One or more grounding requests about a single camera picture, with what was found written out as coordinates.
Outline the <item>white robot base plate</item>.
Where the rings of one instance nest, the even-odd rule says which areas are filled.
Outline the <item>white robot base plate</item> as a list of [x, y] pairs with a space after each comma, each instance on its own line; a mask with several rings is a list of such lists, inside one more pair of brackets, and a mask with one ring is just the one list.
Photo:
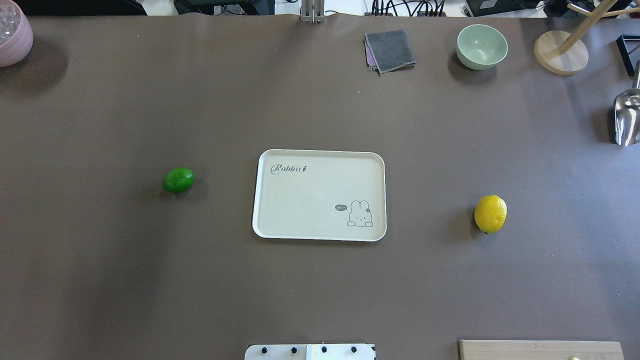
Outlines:
[[374, 344], [309, 343], [254, 344], [247, 347], [245, 360], [375, 360]]

